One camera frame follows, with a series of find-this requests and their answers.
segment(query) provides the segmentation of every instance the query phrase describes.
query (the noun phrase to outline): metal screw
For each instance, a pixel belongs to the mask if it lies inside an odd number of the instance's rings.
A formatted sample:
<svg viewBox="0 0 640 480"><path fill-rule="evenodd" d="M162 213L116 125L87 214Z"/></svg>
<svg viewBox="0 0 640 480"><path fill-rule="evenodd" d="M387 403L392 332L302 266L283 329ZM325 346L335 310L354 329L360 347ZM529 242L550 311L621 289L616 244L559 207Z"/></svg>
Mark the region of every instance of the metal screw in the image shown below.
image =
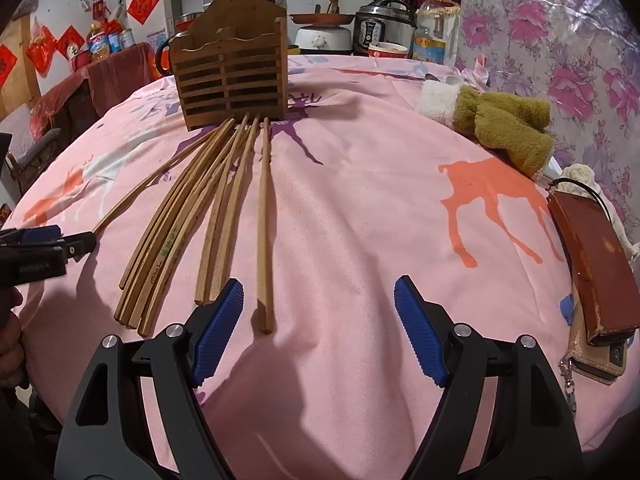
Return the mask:
<svg viewBox="0 0 640 480"><path fill-rule="evenodd" d="M169 337L180 337L182 332L184 332L184 327L181 324L176 323L175 325L169 325L165 332Z"/></svg>
<svg viewBox="0 0 640 480"><path fill-rule="evenodd" d="M108 335L102 340L102 346L105 348L111 348L118 342L118 337L114 335Z"/></svg>
<svg viewBox="0 0 640 480"><path fill-rule="evenodd" d="M460 337L469 337L471 335L471 327L469 325L465 325L464 323L460 323L453 327L453 332Z"/></svg>
<svg viewBox="0 0 640 480"><path fill-rule="evenodd" d="M536 340L533 339L530 335L524 335L520 338L520 342L524 348L535 348Z"/></svg>

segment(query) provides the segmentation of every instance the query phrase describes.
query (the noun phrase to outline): chair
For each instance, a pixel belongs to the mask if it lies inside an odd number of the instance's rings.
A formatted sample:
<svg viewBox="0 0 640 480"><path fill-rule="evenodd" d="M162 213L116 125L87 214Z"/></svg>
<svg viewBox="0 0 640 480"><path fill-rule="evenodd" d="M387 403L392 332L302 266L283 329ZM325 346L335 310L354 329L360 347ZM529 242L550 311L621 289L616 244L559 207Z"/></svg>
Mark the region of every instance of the chair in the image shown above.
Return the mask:
<svg viewBox="0 0 640 480"><path fill-rule="evenodd" d="M30 116L29 107L23 104L0 123L0 132L13 136L6 164L11 178L18 184L21 196L62 150L60 128L53 128L35 140L29 126Z"/></svg>

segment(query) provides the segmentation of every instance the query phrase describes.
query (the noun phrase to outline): pressure cooker lid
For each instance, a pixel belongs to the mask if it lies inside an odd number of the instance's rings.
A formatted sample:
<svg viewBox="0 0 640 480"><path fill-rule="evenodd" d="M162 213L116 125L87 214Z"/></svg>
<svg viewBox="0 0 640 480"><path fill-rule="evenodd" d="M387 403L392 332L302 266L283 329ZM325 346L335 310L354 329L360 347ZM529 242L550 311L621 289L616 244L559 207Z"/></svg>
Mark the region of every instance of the pressure cooker lid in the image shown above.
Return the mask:
<svg viewBox="0 0 640 480"><path fill-rule="evenodd" d="M391 4L399 4L404 9L391 7ZM415 21L414 10L404 0L378 0L371 2L367 6L360 7L358 14L370 14L371 16L380 16L399 20L402 22L413 23Z"/></svg>

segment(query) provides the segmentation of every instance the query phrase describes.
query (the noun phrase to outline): cord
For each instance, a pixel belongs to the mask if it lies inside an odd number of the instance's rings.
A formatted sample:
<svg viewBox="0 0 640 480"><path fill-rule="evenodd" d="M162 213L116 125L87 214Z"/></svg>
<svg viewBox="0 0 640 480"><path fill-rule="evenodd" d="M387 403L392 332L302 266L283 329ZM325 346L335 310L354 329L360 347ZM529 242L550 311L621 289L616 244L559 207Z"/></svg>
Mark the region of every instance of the cord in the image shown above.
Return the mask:
<svg viewBox="0 0 640 480"><path fill-rule="evenodd" d="M609 210L607 209L607 206L604 203L604 200L602 199L602 197L599 194L597 194L593 189L591 189L589 186L587 186L586 184L583 184L583 183L581 183L581 182L579 182L577 180L574 180L572 178L567 178L565 176L561 176L560 178L556 178L555 180L551 181L551 184L549 184L549 189L551 190L552 187L555 187L558 184L561 184L563 182L569 182L570 184L575 184L576 186L582 188L587 193L589 193L591 195L591 197L598 204L600 204L600 206L604 209L604 212L606 213L607 218L609 219L609 223L613 224L613 222L611 221L611 215L609 214Z"/></svg>

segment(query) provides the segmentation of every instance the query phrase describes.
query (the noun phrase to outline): red diamond-shaped decoration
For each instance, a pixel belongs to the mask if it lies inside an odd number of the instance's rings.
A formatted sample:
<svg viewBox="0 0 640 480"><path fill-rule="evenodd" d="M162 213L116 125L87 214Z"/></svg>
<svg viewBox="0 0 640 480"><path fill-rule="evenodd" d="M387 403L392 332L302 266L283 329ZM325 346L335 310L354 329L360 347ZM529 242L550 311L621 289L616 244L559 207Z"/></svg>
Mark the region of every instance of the red diamond-shaped decoration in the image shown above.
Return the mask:
<svg viewBox="0 0 640 480"><path fill-rule="evenodd" d="M4 86L4 82L9 77L11 70L14 69L18 58L14 56L4 45L0 45L0 88Z"/></svg>
<svg viewBox="0 0 640 480"><path fill-rule="evenodd" d="M78 50L84 45L84 38L80 36L80 33L73 25L69 25L67 30L60 36L58 40L58 52L66 57L66 49L71 43L75 43L78 46Z"/></svg>
<svg viewBox="0 0 640 480"><path fill-rule="evenodd" d="M151 15L151 12L156 8L160 0L132 0L127 12L137 21L140 25L144 25L146 19Z"/></svg>

